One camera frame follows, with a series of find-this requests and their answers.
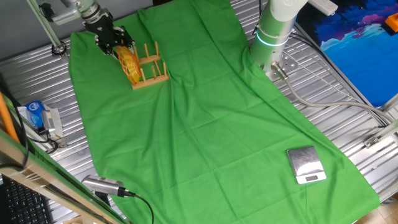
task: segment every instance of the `metal grating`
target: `metal grating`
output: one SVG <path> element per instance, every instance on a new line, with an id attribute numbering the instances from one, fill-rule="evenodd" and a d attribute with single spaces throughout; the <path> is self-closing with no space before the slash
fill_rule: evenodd
<path id="1" fill-rule="evenodd" d="M 249 41 L 257 24 L 259 9 L 257 0 L 232 0 L 231 5 L 242 24 Z M 64 40 L 70 46 L 70 40 Z M 61 166 L 82 180 L 88 174 L 96 174 L 81 121 L 75 92 L 68 73 L 68 60 L 53 57 L 51 46 L 46 46 L 18 57 L 0 62 L 0 73 L 9 85 L 12 94 L 21 104 L 41 100 L 52 108 L 58 108 L 63 124 L 63 135 L 68 148 L 52 155 Z M 297 93 L 312 102 L 349 101 L 358 95 L 344 78 L 326 65 L 320 56 L 307 45 L 290 39 L 285 48 L 298 63 L 289 69 L 289 77 Z M 398 145 L 388 138 L 370 149 L 363 141 L 379 131 L 379 123 L 366 110 L 350 106 L 334 108 L 310 108 L 297 102 L 284 82 L 270 77 L 279 90 L 320 131 L 344 152 L 369 184 L 385 200 L 398 190 Z M 112 207 L 119 209 L 110 200 Z M 50 201 L 56 223 L 75 216 L 76 213 Z"/>

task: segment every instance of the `green fabric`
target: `green fabric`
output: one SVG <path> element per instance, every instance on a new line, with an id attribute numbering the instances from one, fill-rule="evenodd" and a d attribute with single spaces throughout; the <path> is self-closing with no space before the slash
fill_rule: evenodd
<path id="1" fill-rule="evenodd" d="M 97 172 L 146 198 L 155 223 L 353 223 L 379 205 L 254 63 L 229 1 L 176 0 L 116 24 L 141 57 L 158 41 L 171 80 L 132 90 L 87 32 L 72 35 L 70 74 Z M 304 146 L 327 180 L 297 183 L 286 150 Z M 150 222 L 141 201 L 113 199 L 134 223 Z"/>

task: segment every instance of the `keyboard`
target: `keyboard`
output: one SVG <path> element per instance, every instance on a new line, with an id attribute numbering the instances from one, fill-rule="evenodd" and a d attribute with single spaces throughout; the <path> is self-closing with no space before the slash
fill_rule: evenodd
<path id="1" fill-rule="evenodd" d="M 0 219 L 10 224 L 51 224 L 47 199 L 2 175 Z"/>

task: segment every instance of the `blue poster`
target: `blue poster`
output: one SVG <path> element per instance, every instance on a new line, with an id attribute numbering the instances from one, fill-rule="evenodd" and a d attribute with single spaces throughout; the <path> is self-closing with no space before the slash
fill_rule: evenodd
<path id="1" fill-rule="evenodd" d="M 373 106 L 382 106 L 398 94 L 398 34 L 382 26 L 398 13 L 398 0 L 333 2 L 334 16 L 306 6 L 297 22 Z"/>

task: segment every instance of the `gray cable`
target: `gray cable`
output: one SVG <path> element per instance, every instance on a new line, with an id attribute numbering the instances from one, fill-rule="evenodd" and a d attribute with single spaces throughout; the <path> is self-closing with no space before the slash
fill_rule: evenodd
<path id="1" fill-rule="evenodd" d="M 375 113 L 377 113 L 380 116 L 385 117 L 387 120 L 389 120 L 391 123 L 393 123 L 395 120 L 393 118 L 391 118 L 389 115 L 387 115 L 385 112 L 376 109 L 372 106 L 363 104 L 363 103 L 357 103 L 357 102 L 335 102 L 335 103 L 311 103 L 308 101 L 305 101 L 303 98 L 301 98 L 296 91 L 294 91 L 292 84 L 290 83 L 290 80 L 287 78 L 285 79 L 286 85 L 287 87 L 290 89 L 290 91 L 293 93 L 293 95 L 299 100 L 299 102 L 308 105 L 308 106 L 313 106 L 313 107 L 329 107 L 329 106 L 342 106 L 342 105 L 348 105 L 348 106 L 358 106 L 358 107 L 362 107 L 368 110 L 371 110 Z"/>

